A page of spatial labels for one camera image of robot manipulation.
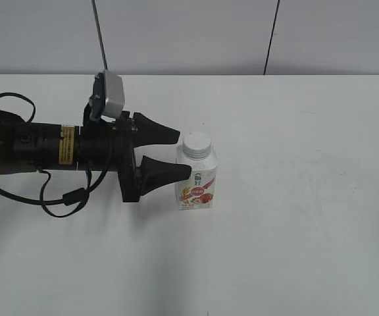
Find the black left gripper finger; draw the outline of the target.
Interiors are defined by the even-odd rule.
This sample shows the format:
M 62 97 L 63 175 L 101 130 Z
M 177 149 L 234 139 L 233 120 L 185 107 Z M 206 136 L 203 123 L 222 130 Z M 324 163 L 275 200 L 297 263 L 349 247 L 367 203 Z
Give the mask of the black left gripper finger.
M 173 128 L 161 125 L 141 113 L 133 115 L 135 130 L 133 131 L 133 144 L 135 147 L 147 145 L 173 145 L 180 137 L 180 132 Z
M 136 169 L 140 196 L 160 187 L 187 180 L 191 176 L 189 165 L 167 163 L 143 156 L 141 165 Z

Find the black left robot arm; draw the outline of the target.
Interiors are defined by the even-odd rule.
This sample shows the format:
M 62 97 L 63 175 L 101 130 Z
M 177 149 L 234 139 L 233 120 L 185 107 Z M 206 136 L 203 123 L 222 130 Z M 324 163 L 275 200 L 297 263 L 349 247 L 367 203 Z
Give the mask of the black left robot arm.
M 64 126 L 26 122 L 0 110 L 0 174 L 86 167 L 115 171 L 123 201 L 137 202 L 157 188 L 189 178 L 189 166 L 147 156 L 138 165 L 134 155 L 137 147 L 176 144 L 179 136 L 177 130 L 128 111 L 114 122 L 87 120 L 84 126 Z

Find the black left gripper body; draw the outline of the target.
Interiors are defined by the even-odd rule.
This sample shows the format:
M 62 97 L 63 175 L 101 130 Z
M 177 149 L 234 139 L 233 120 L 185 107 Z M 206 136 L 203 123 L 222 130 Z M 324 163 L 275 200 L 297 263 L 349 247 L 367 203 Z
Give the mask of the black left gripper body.
M 78 166 L 85 171 L 100 171 L 97 180 L 88 186 L 93 192 L 100 186 L 109 171 L 118 175 L 122 200 L 126 203 L 138 202 L 141 196 L 141 181 L 134 153 L 138 133 L 135 120 L 124 111 L 112 122 L 102 118 L 94 119 L 86 111 L 80 128 Z

